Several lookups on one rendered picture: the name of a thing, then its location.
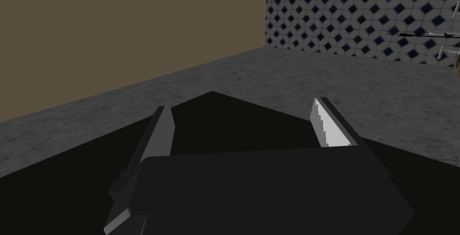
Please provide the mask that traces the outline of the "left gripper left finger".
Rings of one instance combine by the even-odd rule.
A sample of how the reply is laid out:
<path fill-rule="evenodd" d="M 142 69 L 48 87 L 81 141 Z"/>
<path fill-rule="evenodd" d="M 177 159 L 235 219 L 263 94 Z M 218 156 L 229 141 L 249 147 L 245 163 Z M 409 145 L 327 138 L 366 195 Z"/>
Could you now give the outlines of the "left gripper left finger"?
<path fill-rule="evenodd" d="M 159 106 L 153 114 L 128 165 L 129 175 L 148 157 L 168 156 L 171 154 L 175 123 L 171 108 Z"/>

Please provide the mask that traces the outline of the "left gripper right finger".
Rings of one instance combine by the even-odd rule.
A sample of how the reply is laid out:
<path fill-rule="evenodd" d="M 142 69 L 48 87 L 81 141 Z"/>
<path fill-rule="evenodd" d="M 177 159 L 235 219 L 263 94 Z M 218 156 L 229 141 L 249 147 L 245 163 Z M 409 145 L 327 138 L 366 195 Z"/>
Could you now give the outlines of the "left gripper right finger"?
<path fill-rule="evenodd" d="M 360 145 L 359 135 L 326 97 L 314 98 L 310 122 L 321 147 Z"/>

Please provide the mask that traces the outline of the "white wall rack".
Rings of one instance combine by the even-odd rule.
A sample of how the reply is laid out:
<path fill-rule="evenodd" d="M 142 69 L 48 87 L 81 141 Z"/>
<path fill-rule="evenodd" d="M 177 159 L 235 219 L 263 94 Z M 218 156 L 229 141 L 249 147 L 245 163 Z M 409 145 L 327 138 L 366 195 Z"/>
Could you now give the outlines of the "white wall rack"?
<path fill-rule="evenodd" d="M 392 49 L 396 61 L 452 66 L 460 55 L 460 0 L 445 2 L 443 8 L 429 1 L 401 23 L 386 32 L 397 44 Z"/>

